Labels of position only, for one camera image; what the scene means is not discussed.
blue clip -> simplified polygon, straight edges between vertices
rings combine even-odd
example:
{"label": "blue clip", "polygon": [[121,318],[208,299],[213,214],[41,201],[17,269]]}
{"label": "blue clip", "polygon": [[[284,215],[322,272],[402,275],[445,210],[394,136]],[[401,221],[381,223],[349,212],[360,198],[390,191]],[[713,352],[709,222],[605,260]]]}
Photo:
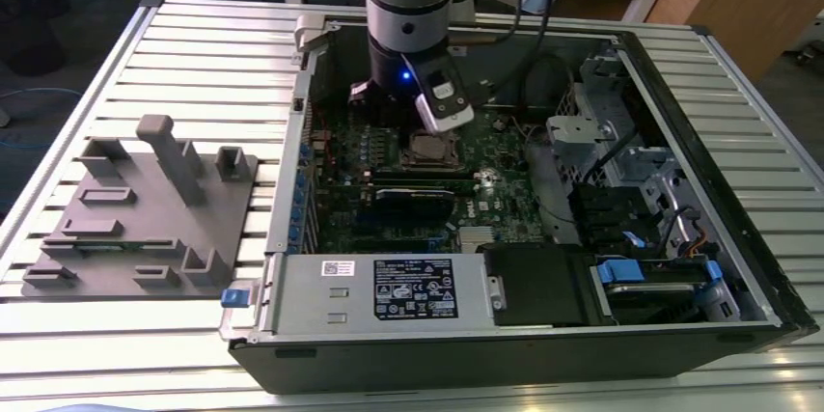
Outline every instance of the blue clip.
{"label": "blue clip", "polygon": [[220,306],[224,308],[248,308],[250,291],[248,289],[226,288],[220,295]]}
{"label": "blue clip", "polygon": [[630,231],[622,231],[622,234],[626,238],[629,238],[632,246],[634,246],[636,248],[646,248],[646,242],[638,237],[638,235],[636,235]]}
{"label": "blue clip", "polygon": [[605,260],[597,266],[597,276],[602,284],[644,282],[644,272],[636,260]]}
{"label": "blue clip", "polygon": [[712,282],[717,282],[724,278],[724,272],[721,271],[721,266],[714,261],[708,261],[704,266],[706,267],[706,273],[709,274],[709,280]]}

aluminum extrusion table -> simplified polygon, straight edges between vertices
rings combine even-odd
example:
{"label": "aluminum extrusion table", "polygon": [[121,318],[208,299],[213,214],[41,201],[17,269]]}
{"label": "aluminum extrusion table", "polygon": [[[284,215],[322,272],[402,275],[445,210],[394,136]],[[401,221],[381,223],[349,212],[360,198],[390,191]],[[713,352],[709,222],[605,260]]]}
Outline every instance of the aluminum extrusion table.
{"label": "aluminum extrusion table", "polygon": [[[133,139],[144,113],[174,120],[197,151],[241,145],[261,159],[237,279],[260,276],[281,137],[298,71],[294,20],[361,9],[205,0],[140,7],[0,228],[0,409],[72,403],[142,409],[693,411],[824,409],[824,332],[766,353],[721,359],[676,378],[532,387],[276,397],[217,336],[217,301],[26,302],[37,260],[85,173],[84,139]],[[481,16],[480,21],[509,21]],[[568,28],[614,23],[557,20]],[[824,176],[710,37],[682,26],[628,27],[645,45],[700,138],[793,285],[824,323]],[[236,314],[249,317],[250,310]]]}

power supply label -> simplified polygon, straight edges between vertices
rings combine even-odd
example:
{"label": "power supply label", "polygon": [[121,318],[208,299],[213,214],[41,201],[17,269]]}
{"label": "power supply label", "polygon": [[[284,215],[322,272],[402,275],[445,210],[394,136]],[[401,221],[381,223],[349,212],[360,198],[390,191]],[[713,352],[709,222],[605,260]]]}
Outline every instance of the power supply label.
{"label": "power supply label", "polygon": [[374,261],[374,316],[380,320],[457,317],[452,260]]}

blue drive latch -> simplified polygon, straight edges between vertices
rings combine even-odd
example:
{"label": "blue drive latch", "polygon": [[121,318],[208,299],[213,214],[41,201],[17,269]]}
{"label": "blue drive latch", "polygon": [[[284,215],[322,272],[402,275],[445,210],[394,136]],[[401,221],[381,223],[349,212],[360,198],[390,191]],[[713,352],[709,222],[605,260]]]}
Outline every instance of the blue drive latch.
{"label": "blue drive latch", "polygon": [[636,260],[605,260],[597,266],[597,276],[602,284],[625,284],[646,280]]}

floor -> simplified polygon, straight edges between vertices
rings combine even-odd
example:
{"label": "floor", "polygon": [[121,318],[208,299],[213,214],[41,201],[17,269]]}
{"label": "floor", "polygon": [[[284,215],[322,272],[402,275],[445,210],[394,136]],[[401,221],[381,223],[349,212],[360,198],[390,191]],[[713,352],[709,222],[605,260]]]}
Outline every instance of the floor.
{"label": "floor", "polygon": [[[45,76],[21,78],[0,64],[0,95],[32,87],[62,87],[82,92],[138,1],[70,0],[70,12],[52,21],[69,57],[65,67]],[[310,2],[353,5],[358,0]],[[758,89],[813,158],[818,164],[824,164],[824,131],[820,129],[824,122],[824,72],[821,69],[800,69],[792,57],[781,57],[758,83]],[[0,142],[48,145],[72,111],[74,100],[65,94],[25,94],[4,98],[0,108],[13,120],[6,127],[0,128]],[[10,149],[0,144],[0,220],[44,153],[45,150]]]}

